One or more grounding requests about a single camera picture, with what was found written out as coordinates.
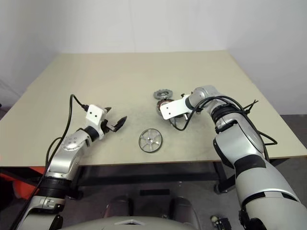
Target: beige tabletop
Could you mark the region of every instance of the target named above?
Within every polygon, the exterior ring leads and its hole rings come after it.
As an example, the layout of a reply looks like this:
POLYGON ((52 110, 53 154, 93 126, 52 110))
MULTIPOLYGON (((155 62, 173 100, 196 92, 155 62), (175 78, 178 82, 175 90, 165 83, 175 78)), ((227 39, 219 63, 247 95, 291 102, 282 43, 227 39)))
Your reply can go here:
MULTIPOLYGON (((249 117, 258 130, 274 137, 270 158, 306 156, 307 150, 262 93, 226 51, 62 54, 28 87, 0 121, 0 166, 44 165, 51 141, 62 135, 69 96, 84 104, 112 107, 112 124, 127 115, 124 127, 95 142, 82 159, 83 165, 217 161, 213 148, 214 124, 203 111, 184 132, 175 130, 156 112, 153 92, 171 89, 173 99, 198 86, 214 85, 243 106, 259 100, 249 117), (138 140, 148 128, 163 136, 156 153, 145 153, 138 140)), ((71 134, 84 127, 85 112, 74 102, 71 134)))

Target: gear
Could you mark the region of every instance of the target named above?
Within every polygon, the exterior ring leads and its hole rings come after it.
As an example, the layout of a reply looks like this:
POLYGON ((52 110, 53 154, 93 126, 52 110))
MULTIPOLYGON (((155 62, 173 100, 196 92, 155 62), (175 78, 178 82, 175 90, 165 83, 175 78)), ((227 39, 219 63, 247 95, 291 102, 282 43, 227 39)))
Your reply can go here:
POLYGON ((173 91, 164 89, 164 90, 158 90, 154 92, 153 94, 155 99, 162 100, 162 99, 169 99, 173 96, 173 91))

